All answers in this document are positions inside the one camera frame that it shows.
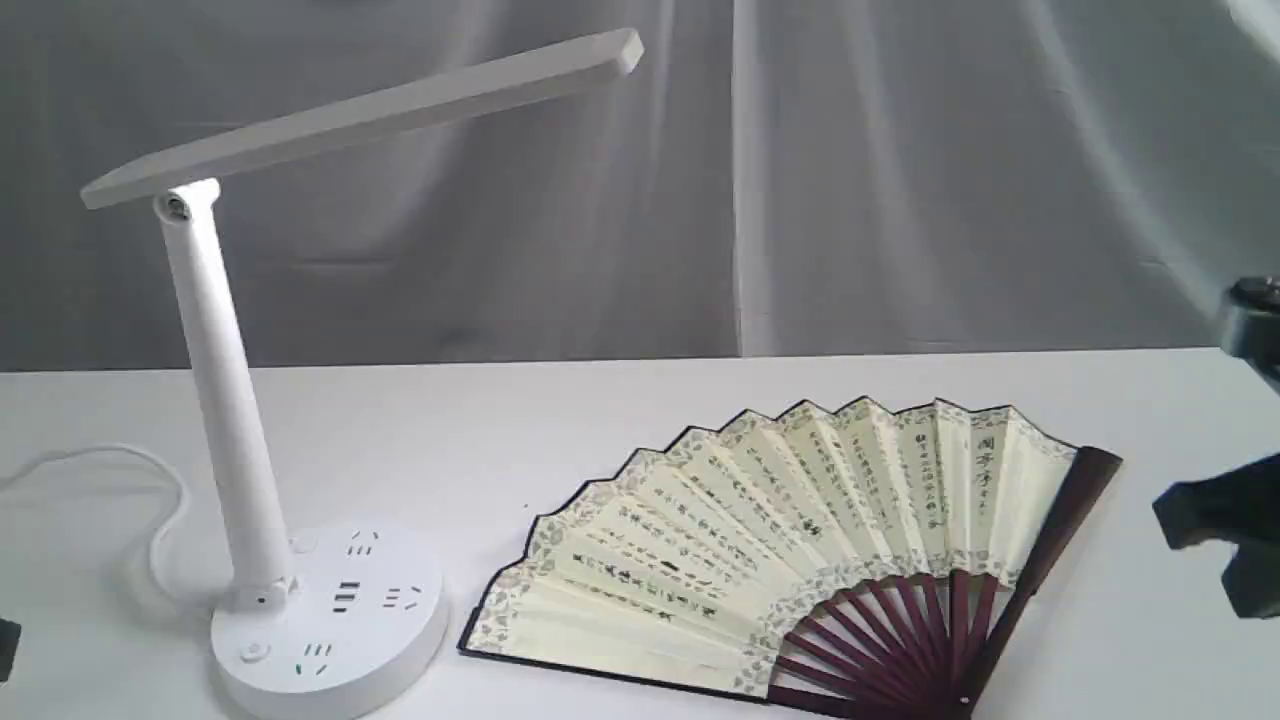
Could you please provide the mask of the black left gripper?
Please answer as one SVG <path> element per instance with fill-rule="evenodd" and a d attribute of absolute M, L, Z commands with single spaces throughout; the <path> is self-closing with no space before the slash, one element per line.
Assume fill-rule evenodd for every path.
<path fill-rule="evenodd" d="M 20 648 L 23 628 L 5 618 L 0 619 L 0 683 L 8 683 Z"/>

